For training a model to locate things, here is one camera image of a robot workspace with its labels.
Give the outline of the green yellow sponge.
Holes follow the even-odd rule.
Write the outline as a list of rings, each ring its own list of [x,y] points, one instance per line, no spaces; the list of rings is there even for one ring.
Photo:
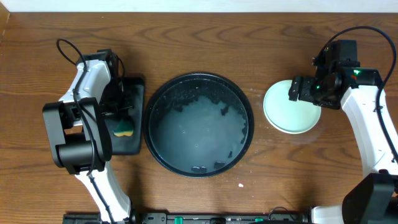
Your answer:
[[[130,120],[121,119],[119,124],[113,130],[113,134],[117,137],[131,137],[134,134],[134,124]]]

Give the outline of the light blue plate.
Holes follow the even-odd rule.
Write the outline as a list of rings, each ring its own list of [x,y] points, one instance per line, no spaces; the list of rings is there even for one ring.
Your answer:
[[[306,101],[290,101],[292,80],[273,84],[263,100],[264,115],[273,127],[288,134],[301,134],[319,121],[322,109]]]

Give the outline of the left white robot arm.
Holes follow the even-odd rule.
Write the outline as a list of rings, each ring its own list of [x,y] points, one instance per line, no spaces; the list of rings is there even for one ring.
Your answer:
[[[80,55],[68,91],[42,109],[56,166],[75,176],[99,208],[100,223],[134,223],[130,198],[111,167],[113,146],[107,116],[120,116],[129,103],[111,49]]]

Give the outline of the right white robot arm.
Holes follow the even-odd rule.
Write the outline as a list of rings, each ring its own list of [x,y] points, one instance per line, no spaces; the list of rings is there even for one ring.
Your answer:
[[[361,156],[363,180],[342,204],[313,207],[310,221],[397,223],[397,156],[390,147],[397,142],[397,133],[379,72],[360,66],[354,40],[327,43],[313,64],[315,76],[294,77],[289,99],[346,113]]]

